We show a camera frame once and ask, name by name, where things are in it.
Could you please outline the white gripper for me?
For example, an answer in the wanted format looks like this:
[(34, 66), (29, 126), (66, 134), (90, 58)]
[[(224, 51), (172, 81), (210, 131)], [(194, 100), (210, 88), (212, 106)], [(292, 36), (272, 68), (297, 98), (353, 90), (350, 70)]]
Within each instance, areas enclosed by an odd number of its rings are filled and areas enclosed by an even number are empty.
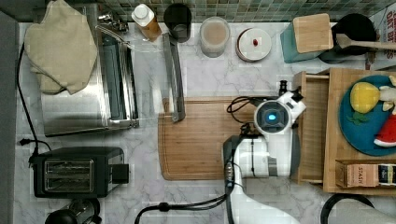
[(254, 126), (263, 135), (284, 134), (305, 111), (304, 97), (297, 91), (287, 91), (275, 100), (259, 104), (254, 112)]

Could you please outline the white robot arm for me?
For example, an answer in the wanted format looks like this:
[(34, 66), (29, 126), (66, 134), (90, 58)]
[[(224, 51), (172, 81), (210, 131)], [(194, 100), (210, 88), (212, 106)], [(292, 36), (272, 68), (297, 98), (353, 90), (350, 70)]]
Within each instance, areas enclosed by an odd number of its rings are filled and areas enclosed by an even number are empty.
[(305, 111), (303, 96), (287, 91), (254, 111), (256, 134), (233, 135), (223, 144), (229, 224), (300, 224), (290, 214), (247, 196), (247, 177), (289, 177), (299, 167), (300, 146), (293, 124)]

